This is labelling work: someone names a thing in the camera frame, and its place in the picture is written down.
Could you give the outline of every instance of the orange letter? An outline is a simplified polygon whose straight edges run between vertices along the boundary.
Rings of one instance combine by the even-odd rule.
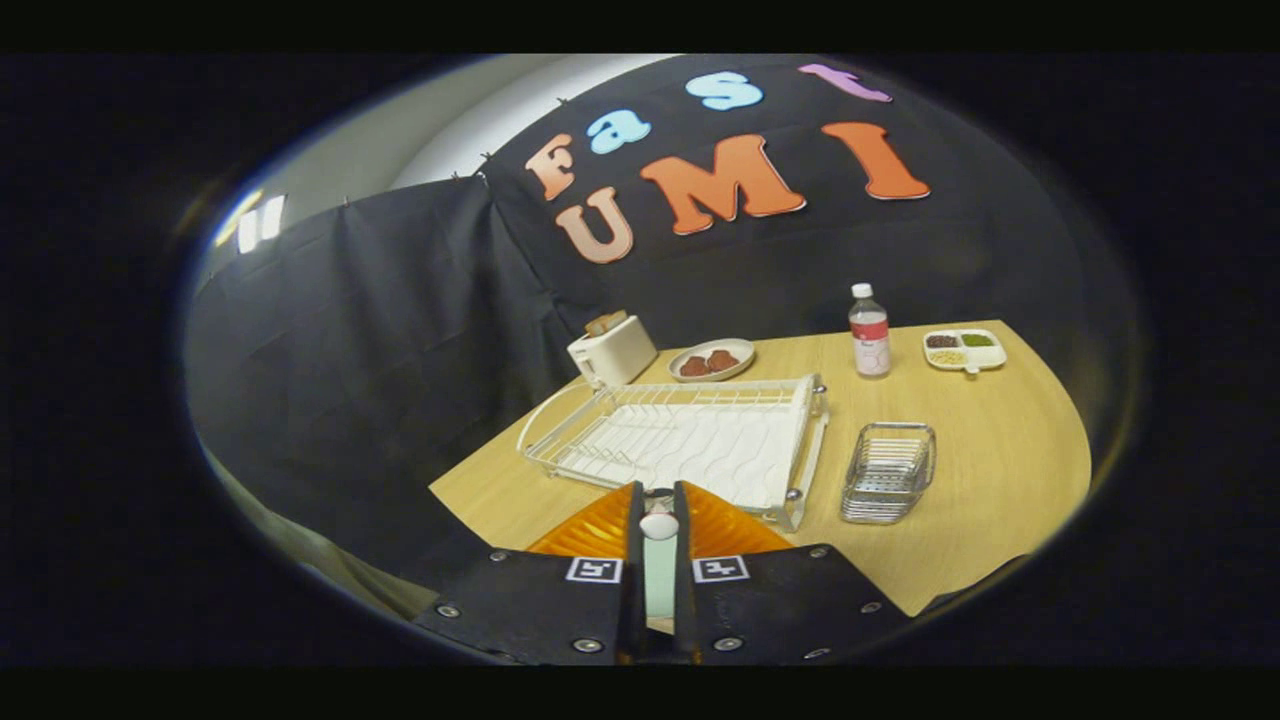
[[[572,140],[562,132],[525,163],[525,169],[532,170],[538,179],[543,181],[547,200],[556,200],[557,195],[564,192],[564,188],[573,183],[573,173],[561,172],[561,168],[573,165],[573,156],[568,154],[568,150],[564,150]]]
[[[602,187],[586,196],[586,204],[600,211],[604,222],[613,231],[613,242],[608,245],[595,240],[591,228],[582,222],[582,206],[575,205],[556,217],[556,224],[564,228],[568,238],[573,241],[573,247],[593,263],[605,264],[621,260],[631,252],[631,225],[618,210],[618,204],[613,201],[617,191],[612,187]]]
[[[658,183],[667,202],[676,213],[676,234],[701,232],[714,222],[694,205],[698,200],[721,218],[733,222],[737,217],[737,188],[746,195],[742,206],[748,215],[763,218],[804,208],[803,195],[791,192],[764,155],[764,138],[740,135],[716,143],[714,172],[681,160],[663,158],[649,163],[640,177]]]
[[[884,128],[869,123],[831,123],[822,132],[838,137],[854,151],[870,178],[867,195],[876,200],[918,200],[928,197],[929,186],[911,177],[906,165],[884,142]]]

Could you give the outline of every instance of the blue letter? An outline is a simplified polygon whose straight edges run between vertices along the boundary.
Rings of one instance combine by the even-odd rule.
[[[764,99],[764,91],[737,73],[722,72],[695,77],[685,85],[690,95],[703,97],[703,105],[712,110],[732,110],[755,105]]]
[[[586,136],[591,138],[591,152],[604,155],[643,138],[650,129],[653,126],[640,122],[631,110],[614,110],[591,123]]]

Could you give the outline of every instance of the meat patty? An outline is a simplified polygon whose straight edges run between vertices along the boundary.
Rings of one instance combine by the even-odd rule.
[[[710,374],[710,368],[707,366],[707,360],[694,355],[680,368],[680,374],[686,378],[700,378],[703,375]]]
[[[737,357],[730,355],[727,350],[717,350],[712,352],[712,356],[707,360],[707,366],[710,368],[713,373],[728,370],[733,365],[737,365]]]

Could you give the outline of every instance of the bread slice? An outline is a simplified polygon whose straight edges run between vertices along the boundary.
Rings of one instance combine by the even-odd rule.
[[[617,313],[612,313],[609,315],[600,315],[599,318],[586,324],[586,334],[590,337],[600,337],[602,334],[621,325],[622,320],[626,319],[627,319],[626,310],[618,310]]]

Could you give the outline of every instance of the black fabric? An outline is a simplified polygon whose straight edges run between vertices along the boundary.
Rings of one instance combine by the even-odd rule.
[[[438,580],[439,548],[479,538],[428,483],[571,377],[544,296],[494,229],[483,178],[337,208],[239,255],[195,299],[192,416],[268,507]]]
[[[797,70],[809,63],[851,72],[893,100],[855,97]],[[763,100],[718,111],[685,90],[689,79],[721,70],[746,76]],[[652,131],[594,154],[586,128],[618,109],[635,111]],[[883,127],[931,195],[870,197],[852,152],[820,129],[836,122]],[[572,137],[575,179],[547,201],[525,163],[559,133]],[[671,206],[640,169],[677,156],[710,170],[714,145],[745,133],[765,138],[767,156],[808,205],[767,218],[740,211],[733,222],[713,214],[710,229],[675,234]],[[810,55],[673,58],[572,99],[503,146],[481,172],[570,327],[625,307],[644,319],[659,347],[836,332],[847,327],[849,287],[872,282],[892,324],[1005,320],[1062,379],[1096,456],[1112,437],[1114,369],[1134,338],[1132,313],[1110,307],[1132,297],[1116,296],[1124,282],[1101,236],[1065,193],[1051,196],[1043,173],[893,78]],[[635,245],[600,265],[575,250],[554,218],[582,205],[594,236],[608,242],[611,229],[584,204],[605,186],[617,190]]]

